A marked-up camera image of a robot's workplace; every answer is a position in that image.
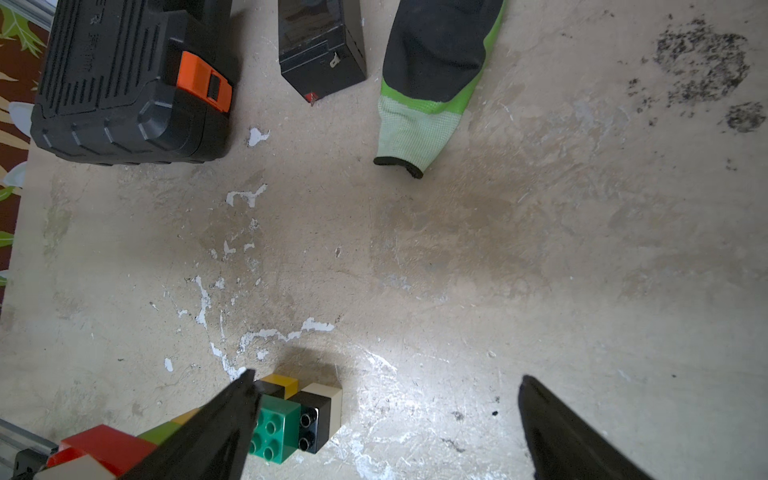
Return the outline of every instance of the lego stud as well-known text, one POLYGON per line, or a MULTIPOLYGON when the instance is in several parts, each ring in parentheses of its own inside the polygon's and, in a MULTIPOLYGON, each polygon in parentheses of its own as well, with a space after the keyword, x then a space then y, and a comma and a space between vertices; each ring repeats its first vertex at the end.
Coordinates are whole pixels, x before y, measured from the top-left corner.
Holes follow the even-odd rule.
POLYGON ((310 425, 312 425, 312 422, 314 422, 315 420, 317 420, 317 410, 309 409, 301 415, 301 418, 299 419, 299 424, 305 429, 308 429, 310 425))
POLYGON ((269 462, 273 458, 275 458, 275 455, 277 455, 278 453, 280 453, 280 444, 277 443, 277 440, 273 440, 264 449, 264 460, 267 460, 269 462))
POLYGON ((299 439, 299 448, 302 452, 312 448, 315 444, 315 435, 312 432, 304 432, 304 435, 299 439))
POLYGON ((280 418, 279 415, 272 415, 272 418, 270 418, 269 422, 266 423, 264 426, 264 429, 266 430, 266 433, 269 435, 274 435, 275 432, 280 430, 280 427, 283 425, 283 420, 280 418))
POLYGON ((256 453, 261 450, 261 437, 254 435, 250 438, 250 447, 248 453, 256 453))

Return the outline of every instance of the green glove cuff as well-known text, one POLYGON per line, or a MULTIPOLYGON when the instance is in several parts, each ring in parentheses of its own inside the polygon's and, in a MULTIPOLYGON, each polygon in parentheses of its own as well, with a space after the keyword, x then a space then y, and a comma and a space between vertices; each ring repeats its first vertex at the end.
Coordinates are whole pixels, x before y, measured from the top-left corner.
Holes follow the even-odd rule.
POLYGON ((469 99, 488 64, 493 44, 498 37, 506 7, 504 1, 493 27, 483 39, 485 61, 480 72, 449 102, 419 100, 394 90, 382 78, 379 98, 379 150, 374 163, 402 165, 413 177, 421 178, 424 170, 437 158, 462 119, 469 99))

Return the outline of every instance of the green leaf pattern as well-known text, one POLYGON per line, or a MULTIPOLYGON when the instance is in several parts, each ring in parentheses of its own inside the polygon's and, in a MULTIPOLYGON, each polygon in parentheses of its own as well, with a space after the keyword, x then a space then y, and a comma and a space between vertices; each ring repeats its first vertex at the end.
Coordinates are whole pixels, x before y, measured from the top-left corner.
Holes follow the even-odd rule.
POLYGON ((29 20, 22 17, 10 8, 1 7, 2 12, 2 30, 0 38, 12 40, 16 37, 22 43, 22 51, 29 50, 29 53, 35 57, 40 57, 45 43, 35 33, 29 29, 29 20))
POLYGON ((0 232, 0 247, 7 247, 8 245, 13 245, 13 234, 0 232))

